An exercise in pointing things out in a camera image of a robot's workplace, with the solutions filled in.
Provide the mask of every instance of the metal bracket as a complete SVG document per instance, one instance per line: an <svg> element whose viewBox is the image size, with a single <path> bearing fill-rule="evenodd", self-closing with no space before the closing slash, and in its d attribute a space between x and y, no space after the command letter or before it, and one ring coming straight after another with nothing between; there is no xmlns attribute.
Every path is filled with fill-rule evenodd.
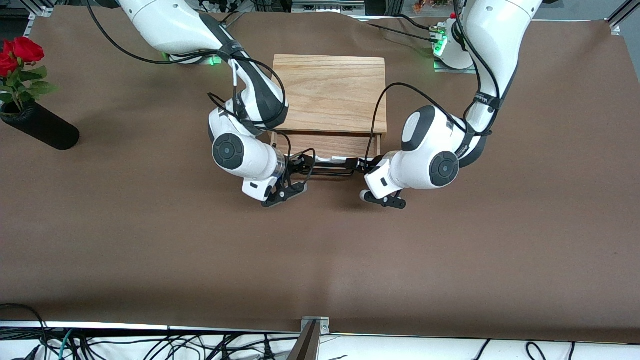
<svg viewBox="0 0 640 360"><path fill-rule="evenodd" d="M326 316L303 316L300 324L300 331L304 331L305 326L314 320L320 321L320 335L329 334L329 318Z"/></svg>
<svg viewBox="0 0 640 360"><path fill-rule="evenodd" d="M626 0L620 7L614 11L608 18L607 22L611 27L613 35L620 35L620 27L624 20L627 20L636 9L640 7L640 0Z"/></svg>
<svg viewBox="0 0 640 360"><path fill-rule="evenodd" d="M329 333L329 318L305 316L301 326L300 337L287 360L317 360L320 335Z"/></svg>

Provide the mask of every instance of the black joint cap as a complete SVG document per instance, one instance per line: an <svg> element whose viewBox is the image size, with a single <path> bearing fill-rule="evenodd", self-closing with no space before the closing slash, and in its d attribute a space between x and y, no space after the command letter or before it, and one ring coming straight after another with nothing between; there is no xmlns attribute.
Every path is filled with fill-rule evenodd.
<svg viewBox="0 0 640 360"><path fill-rule="evenodd" d="M429 166L431 183L437 187L450 184L456 179L460 171L458 157L451 151L443 151L437 154Z"/></svg>
<svg viewBox="0 0 640 360"><path fill-rule="evenodd" d="M213 143L213 158L220 167L234 170L244 158L244 146L237 135L222 134Z"/></svg>

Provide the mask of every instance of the red rose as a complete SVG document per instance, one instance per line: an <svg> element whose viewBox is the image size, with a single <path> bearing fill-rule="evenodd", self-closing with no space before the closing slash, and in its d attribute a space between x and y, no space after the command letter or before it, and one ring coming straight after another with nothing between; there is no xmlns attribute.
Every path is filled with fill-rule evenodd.
<svg viewBox="0 0 640 360"><path fill-rule="evenodd" d="M8 54L0 54L0 77L6 78L9 71L15 71L18 68L18 61L11 58Z"/></svg>
<svg viewBox="0 0 640 360"><path fill-rule="evenodd" d="M9 55L9 53L12 52L12 51L13 51L13 42L12 41L8 41L7 39L5 39L4 40L4 46L2 48L2 53Z"/></svg>
<svg viewBox="0 0 640 360"><path fill-rule="evenodd" d="M18 58L22 58L22 61L26 63L40 61L44 57L44 51L42 51L40 45L26 37L15 38L13 41L13 54Z"/></svg>

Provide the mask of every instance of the black strap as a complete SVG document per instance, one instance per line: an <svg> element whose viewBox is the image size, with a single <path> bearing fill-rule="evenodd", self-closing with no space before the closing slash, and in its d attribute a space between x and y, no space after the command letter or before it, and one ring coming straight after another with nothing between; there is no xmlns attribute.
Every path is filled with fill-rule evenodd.
<svg viewBox="0 0 640 360"><path fill-rule="evenodd" d="M465 45L465 41L463 39L462 32L460 31L460 24L458 23L458 21L459 20L456 20L454 26L451 27L451 34L453 34L453 39L458 44L460 44L460 47L462 47L462 51L467 51L467 46Z"/></svg>
<svg viewBox="0 0 640 360"><path fill-rule="evenodd" d="M476 135L476 130L474 130L474 128L469 123L467 123L467 132L465 133L465 138L462 139L462 143L458 147L458 150L456 150L456 157L458 159L460 159L464 154L467 153L467 151L469 151L469 147L471 145L471 141L474 139L474 135Z"/></svg>
<svg viewBox="0 0 640 360"><path fill-rule="evenodd" d="M498 99L497 97L493 97L489 94L485 94L484 92L476 92L476 96L474 96L475 102L480 102L481 104L487 105L490 108L500 110L502 107L502 99Z"/></svg>
<svg viewBox="0 0 640 360"><path fill-rule="evenodd" d="M249 120L249 114L246 112L246 107L244 106L244 101L242 101L240 94L236 94L236 98L234 99L234 110L238 115L236 120L238 120L245 129L249 130L253 136L261 135L264 132L264 130L256 127L253 121Z"/></svg>
<svg viewBox="0 0 640 360"><path fill-rule="evenodd" d="M231 59L231 56L238 51L243 51L244 47L237 41L227 42L218 49L218 56L226 63Z"/></svg>

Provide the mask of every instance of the green led light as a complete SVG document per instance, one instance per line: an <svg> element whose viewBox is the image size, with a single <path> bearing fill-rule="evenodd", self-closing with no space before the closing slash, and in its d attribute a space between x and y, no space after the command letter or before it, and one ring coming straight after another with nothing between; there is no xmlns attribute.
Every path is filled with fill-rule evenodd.
<svg viewBox="0 0 640 360"><path fill-rule="evenodd" d="M215 66L217 64L222 64L222 58L218 55L214 55L212 58L209 58L209 65Z"/></svg>

